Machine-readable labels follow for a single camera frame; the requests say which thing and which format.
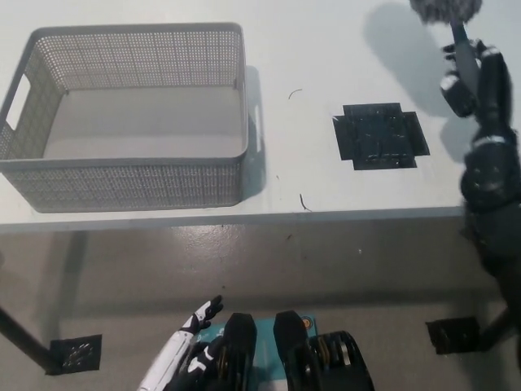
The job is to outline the black right hand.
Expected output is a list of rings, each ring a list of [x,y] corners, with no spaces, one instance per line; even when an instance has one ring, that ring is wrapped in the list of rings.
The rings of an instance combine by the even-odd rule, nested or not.
[[[444,58],[453,67],[441,79],[441,94],[456,116],[476,119],[479,130],[475,141],[490,138],[516,143],[517,136],[511,127],[512,83],[504,57],[495,46],[487,46],[480,40],[472,41],[471,47],[479,62],[477,91],[470,92],[462,81],[454,45],[448,45],[443,48]]]

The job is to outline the white and black left hand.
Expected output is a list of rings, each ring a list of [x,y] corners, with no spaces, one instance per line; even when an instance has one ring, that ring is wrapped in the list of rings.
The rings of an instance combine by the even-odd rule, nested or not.
[[[211,320],[223,309],[218,295],[200,306],[165,343],[142,379],[138,390],[165,390],[168,382],[190,348],[192,340],[211,325]]]

